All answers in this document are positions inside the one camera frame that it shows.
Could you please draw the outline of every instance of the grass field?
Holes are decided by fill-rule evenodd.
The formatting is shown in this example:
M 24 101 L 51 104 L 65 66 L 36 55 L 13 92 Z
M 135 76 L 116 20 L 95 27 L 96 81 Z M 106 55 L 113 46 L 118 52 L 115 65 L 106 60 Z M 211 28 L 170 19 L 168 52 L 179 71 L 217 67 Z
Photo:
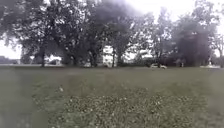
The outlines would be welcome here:
M 222 69 L 0 68 L 0 128 L 221 128 Z

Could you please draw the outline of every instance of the tree canopy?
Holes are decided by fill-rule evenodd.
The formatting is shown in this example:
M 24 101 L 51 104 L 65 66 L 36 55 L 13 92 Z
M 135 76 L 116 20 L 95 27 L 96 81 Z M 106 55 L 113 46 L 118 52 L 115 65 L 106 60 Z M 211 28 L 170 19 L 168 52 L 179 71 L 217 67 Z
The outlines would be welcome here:
M 22 45 L 22 60 L 34 56 L 42 66 L 46 56 L 57 55 L 66 65 L 96 67 L 105 46 L 112 47 L 118 66 L 125 53 L 141 50 L 150 51 L 158 66 L 178 59 L 186 66 L 206 65 L 214 49 L 223 52 L 217 33 L 223 11 L 206 0 L 196 0 L 177 21 L 166 8 L 156 19 L 125 0 L 2 0 L 0 5 L 0 37 L 6 45 Z

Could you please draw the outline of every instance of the overcast sky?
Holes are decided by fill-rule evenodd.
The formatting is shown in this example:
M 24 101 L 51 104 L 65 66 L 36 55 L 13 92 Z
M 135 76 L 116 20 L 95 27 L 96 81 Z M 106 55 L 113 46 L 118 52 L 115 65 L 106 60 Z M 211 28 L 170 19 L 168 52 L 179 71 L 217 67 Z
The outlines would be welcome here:
M 161 7 L 166 7 L 171 14 L 172 20 L 177 20 L 178 16 L 192 11 L 194 8 L 194 0 L 127 0 L 134 8 L 142 13 L 153 12 L 158 15 Z M 222 0 L 212 0 L 213 3 L 223 3 Z M 220 33 L 224 34 L 224 25 L 219 27 Z M 19 59 L 21 50 L 11 50 L 3 45 L 0 41 L 0 56 L 4 55 L 8 58 Z

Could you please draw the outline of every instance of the tree trunk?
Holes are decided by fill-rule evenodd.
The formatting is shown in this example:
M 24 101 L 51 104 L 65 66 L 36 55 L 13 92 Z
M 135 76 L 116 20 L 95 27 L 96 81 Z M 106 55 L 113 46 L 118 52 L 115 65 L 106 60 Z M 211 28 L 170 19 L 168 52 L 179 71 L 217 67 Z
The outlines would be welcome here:
M 220 54 L 220 67 L 224 68 L 224 58 L 223 58 L 223 52 L 221 49 L 219 49 L 219 54 Z
M 45 67 L 45 52 L 41 54 L 41 67 Z
M 77 66 L 77 64 L 78 64 L 78 61 L 77 61 L 76 57 L 72 56 L 72 65 Z
M 41 54 L 40 54 L 40 57 L 41 57 L 41 67 L 45 67 L 45 47 L 42 46 L 40 50 L 41 50 Z
M 66 54 L 66 53 L 63 54 L 62 64 L 66 65 L 66 66 L 71 64 L 71 57 L 68 54 Z
M 122 57 L 121 52 L 118 52 L 118 54 L 117 54 L 117 66 L 121 66 L 122 63 L 123 63 L 123 60 L 122 60 L 121 57 Z
M 91 55 L 90 55 L 90 64 L 91 64 L 91 67 L 97 67 L 97 54 L 94 53 L 94 52 L 91 52 Z
M 114 67 L 114 64 L 115 64 L 115 50 L 113 48 L 113 60 L 112 60 L 112 67 Z
M 161 67 L 161 55 L 157 55 L 156 62 L 157 62 L 158 68 L 160 68 Z

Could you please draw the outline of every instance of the car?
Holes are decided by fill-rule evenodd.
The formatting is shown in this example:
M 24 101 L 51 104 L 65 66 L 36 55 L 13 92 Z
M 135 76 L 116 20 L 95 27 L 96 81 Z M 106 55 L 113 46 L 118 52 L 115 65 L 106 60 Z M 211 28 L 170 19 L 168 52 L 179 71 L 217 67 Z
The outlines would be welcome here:
M 85 63 L 84 66 L 85 68 L 90 68 L 91 67 L 91 64 L 89 62 Z
M 158 68 L 158 64 L 157 63 L 151 64 L 150 68 Z M 165 65 L 160 65 L 160 68 L 167 69 Z

